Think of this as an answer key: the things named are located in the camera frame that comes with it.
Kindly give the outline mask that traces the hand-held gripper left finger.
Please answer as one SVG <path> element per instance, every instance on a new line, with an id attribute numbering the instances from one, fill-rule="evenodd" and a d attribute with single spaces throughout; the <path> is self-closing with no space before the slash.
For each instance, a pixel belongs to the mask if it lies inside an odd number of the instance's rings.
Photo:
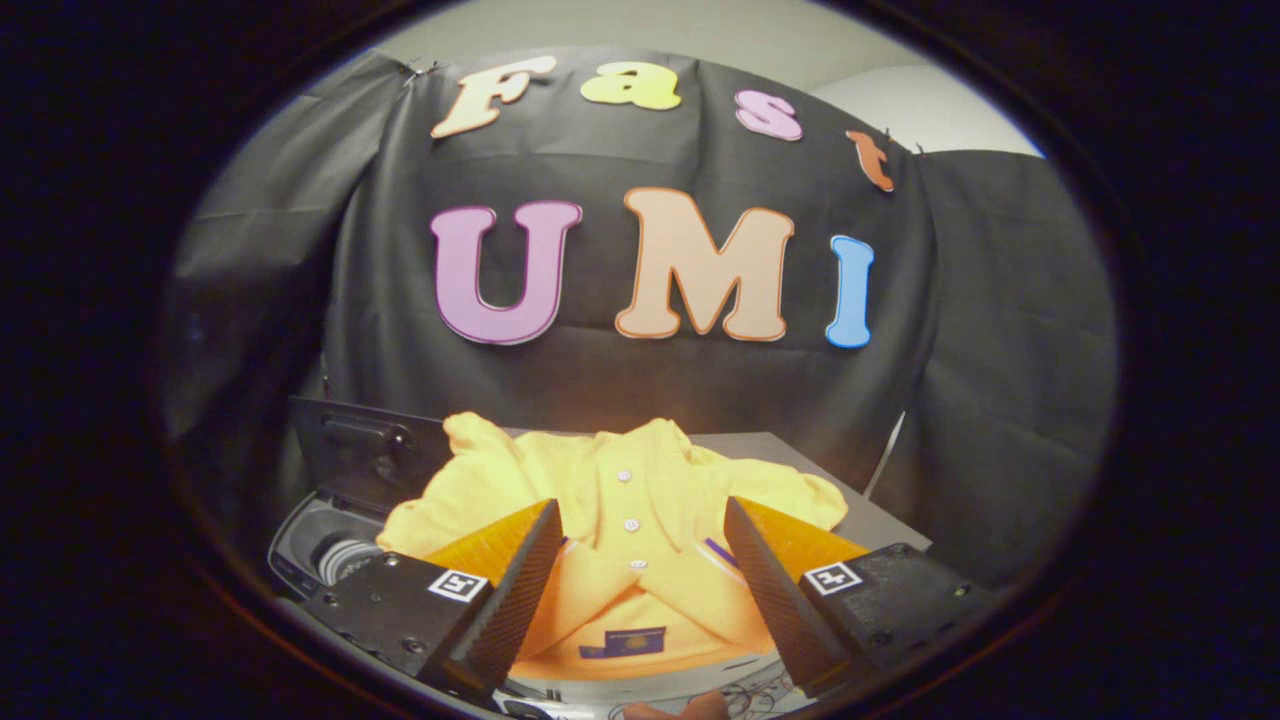
<path id="1" fill-rule="evenodd" d="M 564 541 L 549 498 L 425 559 L 380 551 L 305 611 L 398 673 L 463 701 L 509 675 Z"/>

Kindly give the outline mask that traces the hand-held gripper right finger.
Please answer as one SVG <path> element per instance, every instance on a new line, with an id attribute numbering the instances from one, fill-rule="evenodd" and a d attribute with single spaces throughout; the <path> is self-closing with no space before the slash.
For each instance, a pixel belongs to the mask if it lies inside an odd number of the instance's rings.
<path id="1" fill-rule="evenodd" d="M 744 497 L 727 501 L 723 533 L 791 682 L 812 700 L 922 661 L 997 601 L 911 544 L 865 550 Z"/>

